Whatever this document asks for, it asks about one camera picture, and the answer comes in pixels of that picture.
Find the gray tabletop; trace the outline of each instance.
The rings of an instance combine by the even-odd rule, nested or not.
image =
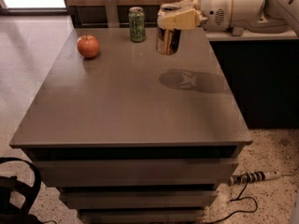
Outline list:
[[[156,51],[156,29],[133,43],[128,29],[78,29],[67,39],[10,145],[169,147],[250,143],[249,130],[200,28],[178,53]],[[95,35],[91,60],[77,39]]]

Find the robotic arm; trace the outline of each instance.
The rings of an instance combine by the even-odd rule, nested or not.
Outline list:
[[[183,0],[161,5],[159,28],[174,31],[198,25],[233,35],[242,35],[244,29],[283,33],[291,26],[299,36],[299,0]]]

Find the table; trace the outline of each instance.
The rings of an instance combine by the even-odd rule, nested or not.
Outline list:
[[[74,30],[10,142],[86,223],[193,222],[252,142],[204,31],[171,56],[146,33]],[[101,44],[91,60],[85,34]]]

